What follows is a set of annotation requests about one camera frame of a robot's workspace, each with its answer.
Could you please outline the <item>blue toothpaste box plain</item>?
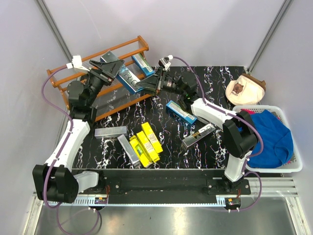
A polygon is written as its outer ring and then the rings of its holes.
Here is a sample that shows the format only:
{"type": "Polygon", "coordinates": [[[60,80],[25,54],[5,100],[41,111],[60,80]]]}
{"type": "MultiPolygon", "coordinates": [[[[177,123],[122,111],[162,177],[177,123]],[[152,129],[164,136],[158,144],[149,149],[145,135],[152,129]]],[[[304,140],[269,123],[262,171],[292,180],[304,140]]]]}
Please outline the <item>blue toothpaste box plain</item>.
{"type": "MultiPolygon", "coordinates": [[[[116,60],[119,60],[119,58],[111,51],[106,52],[100,57],[101,62],[113,62],[116,60]]],[[[143,90],[142,87],[136,85],[140,81],[139,78],[125,65],[122,66],[116,78],[131,94],[137,94],[143,90]]]]}

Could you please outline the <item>blue toothpaste box with label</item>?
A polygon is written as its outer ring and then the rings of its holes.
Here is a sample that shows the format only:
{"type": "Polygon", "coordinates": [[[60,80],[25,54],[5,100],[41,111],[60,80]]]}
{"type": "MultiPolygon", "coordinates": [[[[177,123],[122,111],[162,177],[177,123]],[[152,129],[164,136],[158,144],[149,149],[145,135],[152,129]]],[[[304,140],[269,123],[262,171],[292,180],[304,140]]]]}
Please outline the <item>blue toothpaste box with label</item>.
{"type": "Polygon", "coordinates": [[[182,119],[183,121],[185,121],[186,123],[193,125],[198,119],[189,114],[188,112],[184,111],[178,104],[176,104],[174,101],[170,100],[167,104],[166,104],[166,108],[172,112],[173,114],[175,114],[176,116],[178,116],[180,119],[182,119]]]}

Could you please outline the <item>silver black toothpaste box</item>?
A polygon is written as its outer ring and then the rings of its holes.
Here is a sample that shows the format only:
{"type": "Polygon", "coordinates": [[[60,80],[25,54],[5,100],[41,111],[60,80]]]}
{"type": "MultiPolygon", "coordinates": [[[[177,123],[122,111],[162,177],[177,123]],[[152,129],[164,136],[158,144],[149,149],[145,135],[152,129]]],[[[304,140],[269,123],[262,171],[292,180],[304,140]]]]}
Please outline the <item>silver black toothpaste box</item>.
{"type": "Polygon", "coordinates": [[[209,124],[205,125],[204,127],[200,128],[194,134],[191,134],[191,135],[187,136],[186,138],[184,138],[182,140],[182,146],[187,149],[187,148],[193,146],[195,143],[197,143],[198,141],[200,141],[201,139],[203,139],[204,137],[206,137],[207,135],[209,135],[210,133],[212,133],[215,130],[216,130],[216,128],[212,124],[209,123],[209,124]]]}

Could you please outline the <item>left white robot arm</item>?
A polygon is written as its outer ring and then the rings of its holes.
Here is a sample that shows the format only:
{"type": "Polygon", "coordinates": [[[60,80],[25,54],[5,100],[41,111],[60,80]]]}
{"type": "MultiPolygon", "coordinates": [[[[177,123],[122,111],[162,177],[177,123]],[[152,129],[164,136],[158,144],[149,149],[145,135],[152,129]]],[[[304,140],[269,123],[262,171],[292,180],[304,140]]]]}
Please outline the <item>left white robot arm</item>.
{"type": "Polygon", "coordinates": [[[49,81],[57,72],[65,69],[74,69],[87,76],[85,83],[78,80],[69,83],[69,112],[50,101],[47,102],[68,118],[66,130],[55,150],[44,164],[35,165],[32,171],[37,196],[50,208],[50,202],[55,202],[58,206],[62,203],[73,203],[77,195],[87,189],[100,194],[106,187],[106,182],[99,178],[96,171],[85,170],[73,175],[72,165],[79,147],[95,122],[97,109],[93,103],[102,87],[111,85],[118,76],[124,60],[90,60],[90,64],[92,67],[84,67],[81,56],[75,55],[70,63],[56,69],[46,79],[49,81]]]}

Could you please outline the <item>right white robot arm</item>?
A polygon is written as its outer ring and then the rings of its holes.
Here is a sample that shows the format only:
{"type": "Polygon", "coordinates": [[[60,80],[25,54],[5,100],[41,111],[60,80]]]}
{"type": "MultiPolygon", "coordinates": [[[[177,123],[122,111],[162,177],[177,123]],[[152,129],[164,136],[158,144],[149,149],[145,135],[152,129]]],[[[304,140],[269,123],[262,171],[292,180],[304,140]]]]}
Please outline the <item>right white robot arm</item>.
{"type": "Polygon", "coordinates": [[[156,72],[135,85],[151,95],[157,95],[161,91],[178,94],[183,110],[218,126],[223,131],[224,146],[229,152],[229,157],[221,184],[224,192],[233,194],[246,176],[245,168],[249,159],[262,153],[262,149],[257,153],[252,152],[257,144],[264,144],[262,137],[248,112],[236,113],[208,101],[199,77],[190,66],[187,67],[185,75],[172,77],[169,69],[174,58],[173,55],[161,58],[156,72]]]}

